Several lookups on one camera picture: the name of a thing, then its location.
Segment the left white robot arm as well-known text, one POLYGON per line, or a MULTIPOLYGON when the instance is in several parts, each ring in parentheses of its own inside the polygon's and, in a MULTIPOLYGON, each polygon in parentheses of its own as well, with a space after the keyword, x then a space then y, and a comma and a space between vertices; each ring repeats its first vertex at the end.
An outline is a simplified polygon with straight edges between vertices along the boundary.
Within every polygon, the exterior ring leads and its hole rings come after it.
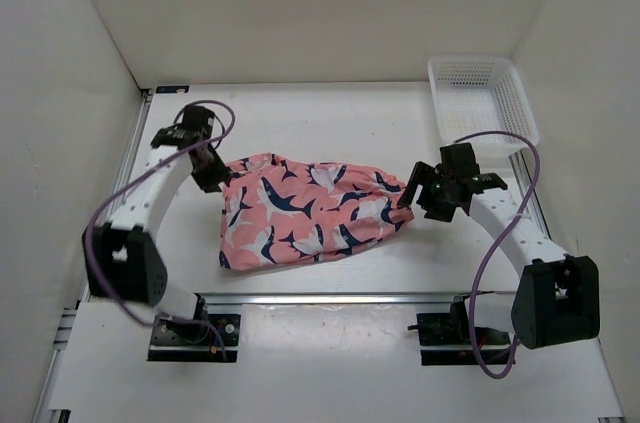
POLYGON ((206 338, 210 320, 198 294, 170 281, 156 236, 186 180, 206 194, 220 192, 231 180, 216 146, 235 124, 229 122, 216 134, 217 108, 231 109, 215 100, 196 100, 178 112, 172 125, 158 130, 144 172, 99 205, 82 236, 91 296, 117 304, 135 323, 151 328, 153 322, 131 308, 144 305, 188 343, 206 338))

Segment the pink shark print shorts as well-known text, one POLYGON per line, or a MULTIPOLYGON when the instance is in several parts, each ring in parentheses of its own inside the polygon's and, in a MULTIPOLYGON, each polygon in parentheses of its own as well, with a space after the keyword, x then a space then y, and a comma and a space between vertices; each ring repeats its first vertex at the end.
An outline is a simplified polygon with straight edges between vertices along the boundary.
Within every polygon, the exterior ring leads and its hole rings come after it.
POLYGON ((262 153, 229 163, 219 264, 234 271, 335 261, 398 233, 406 185, 371 166, 262 153))

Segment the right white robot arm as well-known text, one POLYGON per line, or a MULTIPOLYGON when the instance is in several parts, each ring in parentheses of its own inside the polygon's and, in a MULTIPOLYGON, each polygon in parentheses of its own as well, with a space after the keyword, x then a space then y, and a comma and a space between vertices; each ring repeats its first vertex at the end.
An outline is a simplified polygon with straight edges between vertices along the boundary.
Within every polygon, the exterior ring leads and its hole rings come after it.
POLYGON ((509 260, 514 296, 479 292, 450 306, 449 330, 470 343, 485 328, 510 333, 528 349, 589 340, 600 332, 599 271, 546 237, 517 206, 506 182, 481 171, 471 144, 444 146, 436 166, 417 162, 399 204, 417 203, 428 219, 451 222, 457 210, 479 224, 509 260))

